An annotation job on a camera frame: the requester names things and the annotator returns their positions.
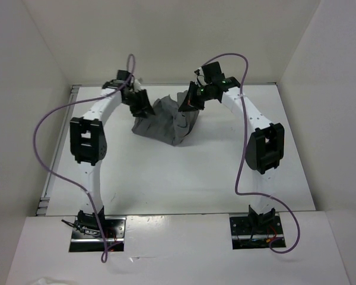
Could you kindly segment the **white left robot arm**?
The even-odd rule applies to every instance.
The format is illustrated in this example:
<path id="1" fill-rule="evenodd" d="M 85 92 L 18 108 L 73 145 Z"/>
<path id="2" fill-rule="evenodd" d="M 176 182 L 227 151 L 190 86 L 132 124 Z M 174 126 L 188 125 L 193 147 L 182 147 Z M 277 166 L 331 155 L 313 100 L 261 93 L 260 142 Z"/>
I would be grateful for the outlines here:
<path id="1" fill-rule="evenodd" d="M 101 163 L 107 154 L 104 126 L 121 104 L 127 105 L 135 118 L 147 118 L 155 112 L 147 91 L 131 72 L 118 70 L 115 79 L 105 82 L 99 100 L 80 117 L 69 122 L 70 151 L 81 171 L 84 197 L 72 225 L 85 235 L 100 237 L 106 231 L 104 205 L 100 192 Z"/>

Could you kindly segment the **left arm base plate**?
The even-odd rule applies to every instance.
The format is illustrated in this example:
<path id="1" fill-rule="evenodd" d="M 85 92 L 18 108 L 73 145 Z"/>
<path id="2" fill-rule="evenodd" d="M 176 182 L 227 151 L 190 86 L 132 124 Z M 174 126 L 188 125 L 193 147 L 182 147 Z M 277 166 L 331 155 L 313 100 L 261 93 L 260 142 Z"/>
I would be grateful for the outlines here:
<path id="1" fill-rule="evenodd" d="M 77 227 L 78 220 L 72 226 L 69 252 L 103 252 L 104 243 L 99 229 Z M 126 217 L 107 216 L 103 230 L 109 252 L 123 252 L 125 245 Z"/>

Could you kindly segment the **grey pleated skirt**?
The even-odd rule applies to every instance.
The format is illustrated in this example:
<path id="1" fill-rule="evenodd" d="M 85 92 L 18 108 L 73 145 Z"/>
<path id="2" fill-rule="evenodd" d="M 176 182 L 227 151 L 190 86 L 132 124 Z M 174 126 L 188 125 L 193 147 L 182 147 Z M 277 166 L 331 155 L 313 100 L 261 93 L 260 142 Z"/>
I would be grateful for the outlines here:
<path id="1" fill-rule="evenodd" d="M 136 118 L 132 127 L 135 135 L 150 138 L 168 145 L 179 145 L 193 130 L 199 111 L 179 112 L 187 92 L 178 92 L 177 99 L 169 95 L 153 103 L 154 115 Z"/>

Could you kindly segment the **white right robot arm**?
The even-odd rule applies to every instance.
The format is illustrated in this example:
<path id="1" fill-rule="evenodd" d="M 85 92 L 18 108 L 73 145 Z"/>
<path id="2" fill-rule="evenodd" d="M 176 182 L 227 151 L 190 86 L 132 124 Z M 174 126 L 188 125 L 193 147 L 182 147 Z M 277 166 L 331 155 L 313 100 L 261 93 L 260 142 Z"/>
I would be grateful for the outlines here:
<path id="1" fill-rule="evenodd" d="M 209 100 L 218 100 L 244 124 L 244 143 L 241 165 L 252 171 L 254 188 L 248 210 L 251 233 L 262 233 L 274 221 L 275 209 L 271 197 L 275 192 L 276 169 L 284 156 L 285 129 L 273 123 L 244 94 L 234 77 L 226 77 L 219 62 L 206 64 L 195 70 L 196 80 L 189 89 L 180 111 L 203 110 Z"/>

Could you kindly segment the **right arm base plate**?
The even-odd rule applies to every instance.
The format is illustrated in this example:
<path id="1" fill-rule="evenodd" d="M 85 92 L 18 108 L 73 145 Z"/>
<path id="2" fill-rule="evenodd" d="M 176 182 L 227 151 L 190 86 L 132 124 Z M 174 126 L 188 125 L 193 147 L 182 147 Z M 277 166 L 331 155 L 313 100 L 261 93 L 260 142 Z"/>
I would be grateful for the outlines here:
<path id="1" fill-rule="evenodd" d="M 285 248 L 284 232 L 279 215 L 276 215 L 269 225 L 255 228 L 247 214 L 231 215 L 229 217 L 233 250 L 269 248 Z"/>

